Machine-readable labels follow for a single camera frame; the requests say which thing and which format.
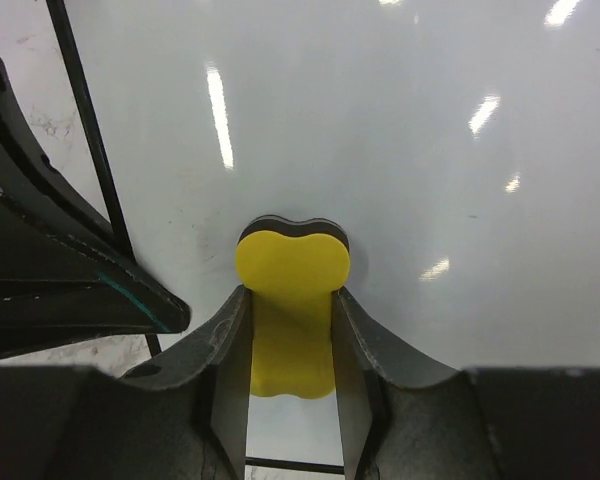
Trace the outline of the black-framed small whiteboard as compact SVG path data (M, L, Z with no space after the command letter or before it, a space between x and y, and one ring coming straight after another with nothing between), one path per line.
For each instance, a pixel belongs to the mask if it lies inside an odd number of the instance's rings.
M600 1L52 1L114 220L197 327L263 215L456 370L600 368ZM242 479L344 473L336 391L249 395Z

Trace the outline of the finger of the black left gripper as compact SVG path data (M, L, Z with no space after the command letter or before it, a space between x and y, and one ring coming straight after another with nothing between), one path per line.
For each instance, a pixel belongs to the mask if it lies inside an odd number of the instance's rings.
M0 359L112 335L187 329L187 304L124 253L55 170L0 58Z

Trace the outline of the yellow bone-shaped whiteboard eraser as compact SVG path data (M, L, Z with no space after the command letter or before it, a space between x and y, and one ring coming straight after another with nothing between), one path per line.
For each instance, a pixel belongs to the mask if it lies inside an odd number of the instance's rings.
M252 395L329 395L332 295L351 269L344 230L323 218L263 215L241 233L235 265L252 298Z

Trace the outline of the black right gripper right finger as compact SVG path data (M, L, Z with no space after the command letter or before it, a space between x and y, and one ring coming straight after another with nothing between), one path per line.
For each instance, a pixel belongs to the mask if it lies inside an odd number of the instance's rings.
M434 360L332 297L349 479L600 479L600 368Z

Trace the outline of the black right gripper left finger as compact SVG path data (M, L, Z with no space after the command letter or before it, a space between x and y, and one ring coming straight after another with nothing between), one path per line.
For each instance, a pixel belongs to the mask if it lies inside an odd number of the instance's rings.
M239 479L251 296L120 378L84 366L0 365L0 479Z

